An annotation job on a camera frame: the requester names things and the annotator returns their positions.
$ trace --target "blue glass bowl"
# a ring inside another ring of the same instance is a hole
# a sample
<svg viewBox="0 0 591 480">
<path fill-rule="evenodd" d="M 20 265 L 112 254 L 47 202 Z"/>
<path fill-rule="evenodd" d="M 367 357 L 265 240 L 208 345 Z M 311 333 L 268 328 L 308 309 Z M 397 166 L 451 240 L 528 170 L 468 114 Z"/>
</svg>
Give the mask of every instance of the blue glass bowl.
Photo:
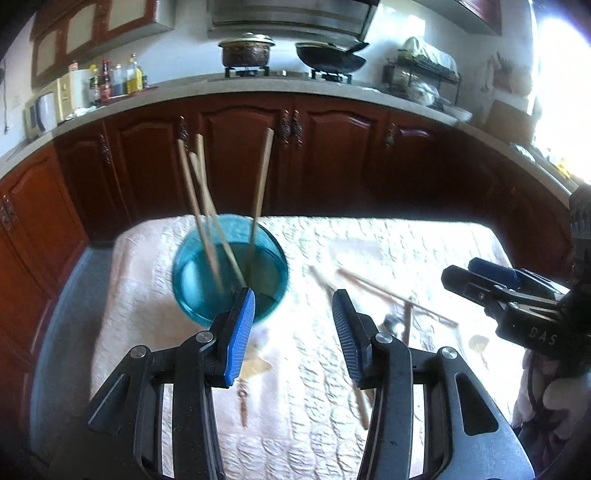
<svg viewBox="0 0 591 480">
<path fill-rule="evenodd" d="M 220 215 L 220 224 L 246 277 L 249 236 L 252 219 L 239 215 Z M 174 257 L 173 292 L 181 309 L 191 320 L 209 328 L 213 319 L 230 310 L 240 285 L 222 248 L 217 230 L 212 226 L 213 243 L 220 262 L 224 293 L 219 294 L 203 243 L 196 230 L 191 231 Z M 255 322 L 266 318 L 279 304 L 287 289 L 288 267 L 282 248 L 271 233 L 257 225 L 255 253 L 246 283 L 255 293 Z"/>
</svg>

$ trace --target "metal screw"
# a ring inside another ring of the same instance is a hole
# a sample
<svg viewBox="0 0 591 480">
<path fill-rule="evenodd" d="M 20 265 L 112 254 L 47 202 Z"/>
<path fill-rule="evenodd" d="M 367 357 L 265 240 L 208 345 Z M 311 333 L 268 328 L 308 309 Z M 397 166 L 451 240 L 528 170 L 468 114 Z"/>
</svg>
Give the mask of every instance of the metal screw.
<svg viewBox="0 0 591 480">
<path fill-rule="evenodd" d="M 209 343 L 213 340 L 213 333 L 209 330 L 203 330 L 195 335 L 195 338 L 199 343 Z"/>
<path fill-rule="evenodd" d="M 146 353 L 148 353 L 148 349 L 143 345 L 138 345 L 134 346 L 129 354 L 131 358 L 142 358 Z"/>
<path fill-rule="evenodd" d="M 457 352 L 450 346 L 443 347 L 441 349 L 441 354 L 450 360 L 453 360 L 455 357 L 457 357 Z"/>
<path fill-rule="evenodd" d="M 389 333 L 379 332 L 376 334 L 375 339 L 378 343 L 392 343 L 392 335 Z"/>
</svg>

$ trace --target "pot lid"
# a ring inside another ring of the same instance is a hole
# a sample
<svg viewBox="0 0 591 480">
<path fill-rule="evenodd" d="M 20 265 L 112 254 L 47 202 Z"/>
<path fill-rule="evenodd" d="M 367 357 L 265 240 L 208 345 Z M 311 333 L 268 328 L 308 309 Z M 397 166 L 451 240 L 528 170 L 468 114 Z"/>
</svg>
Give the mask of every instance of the pot lid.
<svg viewBox="0 0 591 480">
<path fill-rule="evenodd" d="M 321 41 L 302 41 L 295 44 L 296 48 L 328 48 L 329 50 L 345 51 L 344 48 L 337 47 L 333 43 Z"/>
<path fill-rule="evenodd" d="M 224 46 L 230 45 L 232 43 L 240 43 L 240 42 L 247 42 L 247 41 L 267 43 L 271 47 L 275 45 L 275 42 L 273 41 L 273 39 L 271 37 L 269 37 L 268 35 L 258 35 L 258 34 L 254 34 L 251 32 L 247 32 L 247 33 L 243 33 L 242 36 L 238 37 L 238 38 L 228 38 L 226 40 L 222 40 L 219 44 L 217 44 L 217 46 L 224 47 Z"/>
</svg>

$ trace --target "quilted tablecloth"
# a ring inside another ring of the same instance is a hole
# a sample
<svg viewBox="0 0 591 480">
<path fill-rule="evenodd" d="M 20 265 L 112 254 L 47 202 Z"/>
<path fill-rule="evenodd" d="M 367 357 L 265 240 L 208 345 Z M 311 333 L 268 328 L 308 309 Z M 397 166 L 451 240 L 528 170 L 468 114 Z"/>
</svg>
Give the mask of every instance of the quilted tablecloth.
<svg viewBox="0 0 591 480">
<path fill-rule="evenodd" d="M 341 275 L 340 267 L 452 319 L 414 309 L 409 346 L 456 348 L 511 419 L 523 349 L 498 339 L 494 320 L 440 281 L 445 267 L 466 268 L 473 257 L 509 266 L 489 229 L 399 219 L 268 217 L 260 223 L 283 248 L 290 280 L 276 311 L 253 327 L 249 340 L 249 352 L 270 368 L 213 394 L 228 478 L 356 478 L 371 402 L 352 385 L 326 289 L 310 267 L 334 287 L 346 288 L 357 310 L 378 327 L 388 313 L 401 313 L 402 303 Z M 133 346 L 169 348 L 203 329 L 183 314 L 171 288 L 174 255 L 193 228 L 192 216 L 152 220 L 117 240 L 91 394 Z M 475 335 L 488 339 L 484 350 L 470 347 Z M 170 476 L 172 395 L 167 386 L 163 468 Z M 421 387 L 415 386 L 411 476 L 422 471 L 422 403 Z"/>
</svg>

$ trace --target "microwave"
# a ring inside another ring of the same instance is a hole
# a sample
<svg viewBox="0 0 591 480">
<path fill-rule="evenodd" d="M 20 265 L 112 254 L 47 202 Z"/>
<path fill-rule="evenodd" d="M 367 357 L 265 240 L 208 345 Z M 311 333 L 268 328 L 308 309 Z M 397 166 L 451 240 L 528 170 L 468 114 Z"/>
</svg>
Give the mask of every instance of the microwave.
<svg viewBox="0 0 591 480">
<path fill-rule="evenodd" d="M 41 89 L 25 104 L 27 138 L 33 140 L 70 119 L 80 108 L 88 108 L 89 69 L 74 70 Z"/>
</svg>

